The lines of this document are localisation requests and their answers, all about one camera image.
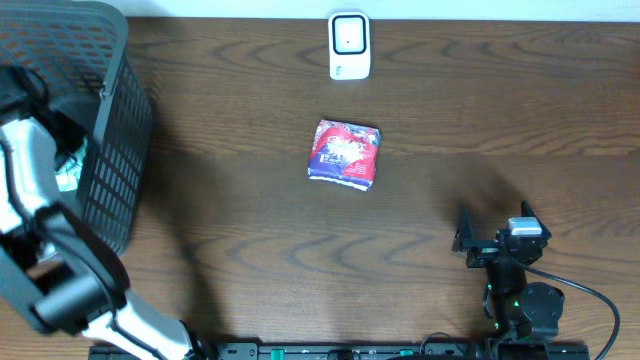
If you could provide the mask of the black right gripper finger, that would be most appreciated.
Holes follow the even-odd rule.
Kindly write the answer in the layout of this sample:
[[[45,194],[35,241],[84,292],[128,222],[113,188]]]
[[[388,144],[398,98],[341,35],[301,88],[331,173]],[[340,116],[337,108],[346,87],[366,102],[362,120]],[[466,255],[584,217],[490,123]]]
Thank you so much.
[[[542,225],[528,201],[521,202],[520,230],[541,230]]]
[[[474,245],[474,233],[471,225],[471,220],[467,208],[465,206],[460,207],[458,223],[454,240],[452,243],[452,251],[463,252],[468,251]]]

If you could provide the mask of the red and purple snack pack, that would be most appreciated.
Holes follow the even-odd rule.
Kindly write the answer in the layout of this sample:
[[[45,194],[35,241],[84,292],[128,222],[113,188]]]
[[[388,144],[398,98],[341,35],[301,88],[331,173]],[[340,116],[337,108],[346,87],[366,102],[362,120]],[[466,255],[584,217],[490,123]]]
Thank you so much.
[[[314,135],[308,177],[369,191],[380,142],[377,128],[322,119]]]

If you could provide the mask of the teal wet wipes pack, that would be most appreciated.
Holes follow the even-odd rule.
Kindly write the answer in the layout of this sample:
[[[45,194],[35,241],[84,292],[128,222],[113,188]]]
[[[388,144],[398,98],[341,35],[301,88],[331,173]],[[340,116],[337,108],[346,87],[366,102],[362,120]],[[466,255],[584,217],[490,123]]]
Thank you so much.
[[[55,172],[60,192],[71,192],[78,189],[87,147],[88,140],[84,138],[82,145]]]

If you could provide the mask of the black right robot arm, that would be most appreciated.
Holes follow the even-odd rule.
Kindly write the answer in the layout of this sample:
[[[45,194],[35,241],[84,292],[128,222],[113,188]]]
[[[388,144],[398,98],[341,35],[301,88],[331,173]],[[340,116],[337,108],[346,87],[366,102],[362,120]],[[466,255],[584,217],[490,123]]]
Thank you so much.
[[[521,202],[521,215],[508,219],[492,240],[476,239],[468,211],[460,211],[452,250],[466,254],[467,267],[486,271],[485,313],[496,320],[499,335],[518,341],[558,335],[564,293],[526,277],[526,268],[542,257],[550,238],[527,201]]]

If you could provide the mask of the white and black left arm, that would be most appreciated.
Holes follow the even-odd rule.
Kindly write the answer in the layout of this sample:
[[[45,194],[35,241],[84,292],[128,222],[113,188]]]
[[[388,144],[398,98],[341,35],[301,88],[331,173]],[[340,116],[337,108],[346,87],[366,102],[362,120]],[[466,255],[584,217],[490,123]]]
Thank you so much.
[[[1,69],[1,295],[36,331],[138,359],[211,359],[184,322],[142,300],[117,254],[63,201],[56,178],[88,139],[93,96],[51,99],[33,70]]]

